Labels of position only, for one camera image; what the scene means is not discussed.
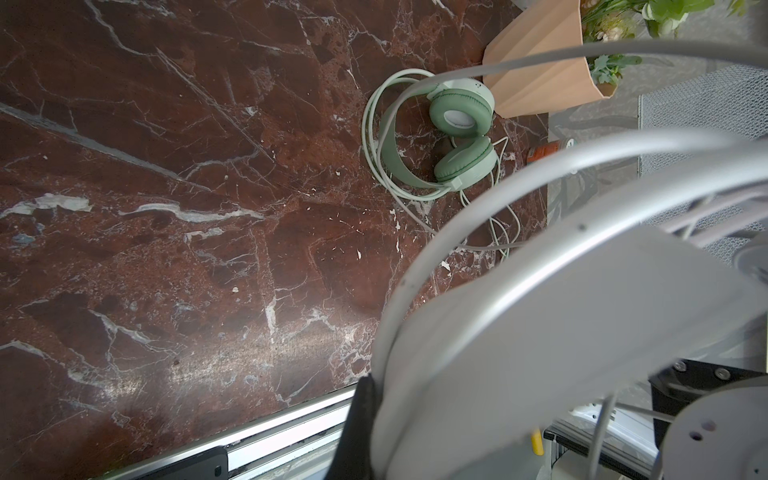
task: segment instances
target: gray mesh panel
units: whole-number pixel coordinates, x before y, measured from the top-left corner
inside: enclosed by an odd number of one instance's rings
[[[758,138],[768,134],[768,71],[734,65],[699,78],[640,96],[640,128],[707,127]],[[650,154],[640,157],[640,175],[663,170],[688,158],[680,154]],[[657,225],[688,209],[680,205],[649,219]],[[703,218],[697,228],[706,228],[738,214],[739,207],[723,209]],[[753,223],[749,230],[763,230]],[[723,238],[706,250],[730,263],[733,252],[746,240]]]

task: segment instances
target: screw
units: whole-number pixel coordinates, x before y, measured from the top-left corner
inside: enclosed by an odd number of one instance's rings
[[[719,369],[715,370],[715,376],[721,380],[729,380],[730,372],[725,370],[723,367],[720,367]]]

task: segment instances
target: green leaves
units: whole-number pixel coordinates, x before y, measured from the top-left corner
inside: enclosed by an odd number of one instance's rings
[[[645,21],[645,28],[648,30],[648,34],[652,38],[659,38],[659,27],[661,24],[655,20],[646,20]]]
[[[650,0],[651,18],[659,23],[665,20],[680,21],[683,15],[691,12],[700,12],[706,10],[715,4],[714,0]]]
[[[730,0],[728,4],[728,16],[738,15],[743,17],[752,5],[757,5],[759,0]]]
[[[589,58],[589,73],[594,84],[618,85],[621,80],[621,70],[628,65],[639,65],[643,62],[636,55],[600,55]]]

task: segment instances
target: white cable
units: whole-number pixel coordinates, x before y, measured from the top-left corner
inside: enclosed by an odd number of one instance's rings
[[[502,146],[502,151],[501,151],[501,153],[498,154],[498,160],[496,161],[496,175],[494,176],[493,172],[491,172],[490,175],[489,175],[490,178],[491,178],[491,188],[495,187],[496,184],[498,184],[499,179],[501,178],[501,175],[502,175],[502,160],[503,160],[503,157],[504,157],[504,150],[506,150],[507,144],[509,143],[509,137],[500,138],[497,141],[493,142],[492,145],[495,147],[496,145],[500,144],[501,142],[504,142],[504,145]],[[462,206],[463,207],[467,207],[469,205],[469,199],[467,198],[467,196],[466,196],[466,194],[464,193],[463,190],[461,190],[461,192],[460,192],[460,199],[462,201]],[[512,217],[515,219],[515,222],[518,225],[518,231],[515,234],[515,237],[512,240],[509,240],[509,234],[507,233],[507,229],[502,224],[502,222],[496,220],[494,217],[490,217],[488,219],[488,224],[491,227],[491,237],[492,237],[492,240],[493,240],[492,244],[489,245],[488,247],[471,247],[472,250],[480,250],[480,249],[484,249],[484,250],[499,250],[501,252],[501,254],[502,254],[502,261],[503,261],[504,259],[509,257],[509,249],[510,248],[512,248],[512,247],[522,247],[525,244],[525,242],[515,243],[515,241],[518,239],[518,237],[520,237],[520,232],[522,232],[522,225],[520,224],[520,219],[518,218],[518,216],[515,213],[515,211],[511,207],[509,207],[509,206],[507,206],[507,210],[509,210],[509,212],[512,214]],[[495,225],[498,225],[498,227],[502,229],[502,233],[504,234],[504,237],[507,240],[507,243],[503,243],[503,244],[499,243],[498,235],[496,234]]]
[[[756,207],[745,210],[724,222],[718,223],[714,227],[707,228],[701,233],[697,233],[688,239],[688,242],[699,248],[706,247],[712,242],[716,242],[723,237],[727,237],[736,230],[741,230],[750,223],[757,222],[768,217],[768,204],[761,204]]]
[[[425,246],[387,301],[372,348],[371,374],[377,388],[383,386],[386,362],[400,322],[405,318],[422,284],[445,256],[485,219],[541,185],[568,175],[572,170],[642,154],[705,151],[739,141],[743,141],[743,138],[705,129],[628,131],[556,152],[547,157],[547,161],[534,162],[502,180],[493,190],[484,192],[470,207],[456,214]]]
[[[721,195],[706,205],[694,208],[682,215],[667,220],[659,225],[659,228],[667,233],[672,233],[688,224],[696,224],[702,218],[714,214],[723,208],[728,208],[732,205],[740,204],[744,201],[759,197],[768,197],[768,186],[760,185],[758,187],[742,188],[731,194]]]
[[[392,195],[392,197],[395,199],[395,202],[400,206],[400,208],[403,209],[416,223],[421,225],[422,228],[426,232],[431,233],[432,235],[437,235],[437,230],[433,229],[432,227],[427,225],[424,220],[422,220],[419,217],[417,217],[416,214],[414,214],[413,211],[410,208],[408,208],[402,202],[402,200],[400,200],[400,197],[398,197],[398,196],[396,196],[394,194]],[[520,230],[521,230],[521,228],[520,228],[520,220],[518,219],[518,216],[515,215],[514,211],[512,211],[511,209],[509,209],[509,210],[512,212],[512,215],[515,217],[515,219],[518,222],[518,233],[517,233],[517,235],[515,235],[515,239],[517,240],[517,238],[520,236]],[[525,242],[517,242],[517,243],[514,243],[514,244],[513,243],[503,243],[503,244],[499,244],[499,245],[492,244],[492,245],[488,245],[487,247],[476,247],[474,245],[465,245],[464,243],[459,243],[459,244],[457,244],[455,246],[454,250],[470,250],[470,251],[507,250],[507,249],[510,249],[510,248],[522,247],[523,245],[525,245]]]
[[[598,424],[594,427],[592,434],[592,443],[589,445],[587,455],[587,480],[595,480],[598,476],[598,466],[600,466],[600,451],[603,449],[603,440],[605,432],[608,431],[608,424],[611,423],[614,407],[616,406],[616,395],[609,395],[603,400],[603,406],[600,408]]]
[[[675,131],[674,138],[679,141],[683,132]],[[616,148],[627,148],[630,144],[630,148],[636,148],[635,141],[643,132],[628,133],[634,135],[619,134],[601,140],[610,143],[624,135],[625,142],[616,145]],[[706,139],[700,137],[697,147],[702,148],[701,142],[711,142],[713,135],[714,133],[710,132]],[[582,144],[581,147],[598,143],[605,147],[601,140]],[[495,211],[499,204],[502,207],[508,204],[510,196],[520,193],[521,190],[527,191],[532,187],[531,184],[538,186],[538,183],[532,181],[531,174],[525,175],[526,171],[534,170],[533,167],[538,164],[541,169],[553,165],[557,165],[554,168],[559,169],[563,164],[567,164],[569,168],[566,171],[572,170],[571,162],[562,159],[571,160],[572,156],[579,158],[584,151],[577,150],[578,147],[560,151],[548,158],[547,162],[536,162],[526,167],[502,182],[499,187],[485,192],[469,207],[459,212],[411,264],[409,272],[406,272],[397,288],[402,291],[402,296],[398,296],[396,290],[386,308],[402,308],[404,303],[407,311],[412,300],[410,290],[415,287],[412,283],[414,279],[409,278],[409,273],[411,269],[422,273],[418,265],[420,260],[431,267],[434,265],[432,258],[442,258],[454,244],[456,237],[461,238],[476,227],[478,218],[485,218],[485,214]],[[584,161],[585,159],[580,160],[582,161],[574,162],[579,167],[590,163]],[[665,175],[642,177],[621,189],[613,190],[555,223],[540,233],[535,242],[523,247],[523,252],[493,269],[489,273],[494,276],[493,281],[487,282],[484,289],[476,291],[472,302],[456,306],[453,314],[466,318],[466,322],[458,325],[457,329],[435,329],[410,359],[409,368],[400,372],[397,383],[386,390],[371,434],[371,465],[377,478],[386,476],[386,469],[396,446],[407,425],[413,421],[414,409],[419,405],[419,399],[430,382],[501,314],[573,260],[653,215],[715,191],[768,180],[768,141],[742,142],[730,149],[712,151],[672,165],[664,173]],[[392,299],[396,296],[399,298],[393,302]],[[394,318],[399,322],[404,315],[405,312],[398,313],[398,317]],[[379,324],[376,339],[381,335],[382,326],[383,319]]]

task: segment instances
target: ear cushion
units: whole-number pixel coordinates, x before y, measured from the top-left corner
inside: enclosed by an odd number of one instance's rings
[[[485,158],[491,150],[491,139],[488,137],[476,138],[454,148],[435,165],[435,177],[438,181],[446,182],[463,174]]]
[[[445,119],[445,113],[460,111],[472,117],[475,125],[470,128],[460,128]],[[432,123],[442,132],[452,137],[480,137],[488,133],[493,121],[493,110],[483,98],[469,90],[449,88],[441,91],[432,99],[429,105],[429,117]]]

